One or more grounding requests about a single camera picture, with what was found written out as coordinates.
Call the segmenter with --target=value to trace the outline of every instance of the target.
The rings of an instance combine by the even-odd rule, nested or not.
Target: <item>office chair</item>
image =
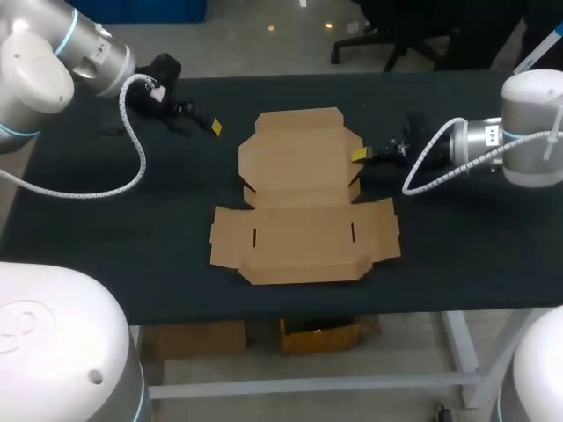
[[[451,40],[456,33],[457,21],[445,13],[420,10],[420,6],[405,4],[408,2],[403,2],[402,7],[398,8],[395,2],[389,0],[386,0],[383,7],[374,7],[370,0],[353,1],[362,7],[369,25],[364,29],[363,35],[334,43],[332,64],[340,63],[340,49],[343,47],[379,44],[395,45],[384,72],[392,71],[398,59],[406,55],[409,48],[436,63],[441,56],[425,40],[443,36],[448,36]]]

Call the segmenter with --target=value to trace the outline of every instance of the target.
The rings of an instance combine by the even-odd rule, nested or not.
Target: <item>yellow tag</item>
[[[368,157],[367,148],[357,149],[352,153],[352,163],[357,163],[358,161],[365,160],[367,157]]]
[[[221,129],[223,129],[223,125],[217,119],[213,119],[213,124],[211,125],[211,130],[216,136],[221,134]]]

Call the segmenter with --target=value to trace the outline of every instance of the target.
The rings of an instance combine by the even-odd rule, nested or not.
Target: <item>unfolded cardboard box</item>
[[[358,280],[400,255],[392,199],[351,203],[363,144],[338,109],[262,113],[255,127],[238,148],[254,210],[216,207],[211,264],[252,284],[307,283]]]

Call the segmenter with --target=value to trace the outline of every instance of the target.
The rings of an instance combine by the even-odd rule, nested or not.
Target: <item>black table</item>
[[[499,115],[505,78],[459,72],[181,82],[179,97],[216,111],[220,139],[201,132],[186,139],[141,122],[149,166],[138,188],[94,201],[20,189],[0,258],[89,274],[115,295],[130,324],[561,304],[563,185],[525,190],[501,175],[462,176],[406,198],[398,194],[404,173],[365,169],[360,200],[396,198],[402,258],[356,283],[257,287],[208,263],[214,206],[245,206],[237,146],[260,112],[337,106],[347,127],[378,145],[399,134],[413,110],[436,127],[455,116]],[[99,134],[110,107],[116,104],[79,91],[42,133],[26,179],[97,192],[132,178],[138,162],[129,140]]]

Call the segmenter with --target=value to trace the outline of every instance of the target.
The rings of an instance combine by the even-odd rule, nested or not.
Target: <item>cable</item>
[[[530,142],[530,141],[535,141],[535,140],[541,139],[541,138],[546,138],[546,137],[553,134],[553,132],[551,130],[546,130],[544,132],[536,132],[535,134],[522,136],[518,139],[515,139],[515,140],[509,142],[509,143],[505,143],[504,145],[500,146],[497,149],[493,149],[493,150],[487,152],[483,156],[475,158],[473,161],[470,161],[469,163],[460,165],[456,169],[444,174],[443,176],[437,178],[436,180],[434,180],[430,183],[426,183],[424,186],[416,187],[414,189],[409,189],[409,185],[411,185],[411,182],[413,181],[414,175],[416,174],[416,172],[420,168],[420,165],[424,161],[424,158],[426,157],[428,152],[432,149],[434,144],[438,141],[440,136],[442,136],[442,134],[448,129],[448,127],[450,127],[451,125],[453,125],[455,123],[458,123],[459,121],[467,121],[467,120],[462,119],[460,117],[456,117],[455,119],[452,119],[452,120],[446,122],[446,124],[443,125],[438,132],[436,132],[436,135],[434,135],[434,137],[430,140],[428,145],[420,153],[420,156],[416,160],[416,163],[414,164],[411,171],[408,173],[408,176],[406,177],[405,183],[403,184],[402,191],[403,191],[404,195],[413,196],[413,195],[416,195],[418,193],[423,193],[423,192],[429,191],[430,189],[434,189],[435,187],[441,185],[442,183],[447,182],[448,180],[454,178],[455,176],[459,176],[461,173],[468,171],[468,170],[472,169],[473,167],[476,167],[476,166],[483,164],[483,163],[485,163],[489,160],[492,160],[493,158],[495,158],[496,156],[499,156],[500,154],[504,154],[506,151],[509,151],[509,150],[511,150],[515,147],[518,147],[518,146],[520,146],[524,143],[527,143],[527,142]],[[558,139],[563,137],[563,132],[556,132],[556,136],[557,136]]]
[[[114,196],[119,193],[124,193],[129,189],[131,189],[133,186],[139,183],[139,180],[141,180],[147,168],[147,157],[144,154],[143,146],[137,139],[137,136],[135,135],[135,131],[133,130],[131,124],[129,123],[129,118],[127,116],[127,108],[125,106],[125,98],[127,96],[127,91],[129,89],[129,86],[133,82],[140,80],[145,81],[150,86],[154,85],[154,79],[151,78],[150,76],[141,75],[141,74],[130,76],[125,81],[125,83],[123,83],[123,86],[121,87],[120,100],[119,100],[121,121],[123,122],[123,126],[125,127],[125,130],[127,131],[129,138],[131,138],[131,142],[133,143],[135,149],[137,150],[137,153],[139,154],[139,161],[140,161],[139,171],[137,172],[135,177],[131,179],[129,183],[127,183],[122,187],[118,187],[117,189],[113,189],[111,191],[99,192],[99,193],[67,193],[67,192],[52,191],[51,189],[46,189],[44,187],[32,185],[31,183],[26,182],[21,178],[17,178],[13,174],[10,174],[9,172],[4,171],[2,169],[0,169],[0,178],[5,178],[7,180],[10,180],[12,183],[15,183],[18,186],[24,187],[25,189],[28,189],[35,193],[40,193],[41,195],[53,196],[55,198],[65,198],[69,200],[96,200],[100,198],[107,198],[109,196]]]

